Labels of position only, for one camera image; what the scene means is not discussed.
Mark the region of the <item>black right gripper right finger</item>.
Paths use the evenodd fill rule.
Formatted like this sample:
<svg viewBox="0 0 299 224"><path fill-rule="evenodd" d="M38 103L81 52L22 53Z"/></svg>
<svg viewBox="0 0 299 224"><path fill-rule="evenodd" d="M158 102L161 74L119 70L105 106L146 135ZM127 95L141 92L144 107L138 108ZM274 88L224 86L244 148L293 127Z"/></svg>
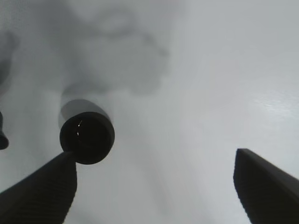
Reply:
<svg viewBox="0 0 299 224"><path fill-rule="evenodd" d="M234 186L252 224L297 224L299 181L249 149L237 149Z"/></svg>

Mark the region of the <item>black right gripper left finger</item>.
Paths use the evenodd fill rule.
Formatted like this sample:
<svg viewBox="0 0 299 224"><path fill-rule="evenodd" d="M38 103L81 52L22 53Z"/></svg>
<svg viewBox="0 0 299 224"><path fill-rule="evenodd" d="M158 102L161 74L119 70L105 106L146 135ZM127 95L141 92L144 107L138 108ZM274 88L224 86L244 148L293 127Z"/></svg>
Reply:
<svg viewBox="0 0 299 224"><path fill-rule="evenodd" d="M62 224L77 191L76 162L61 153L0 194L2 224Z"/></svg>

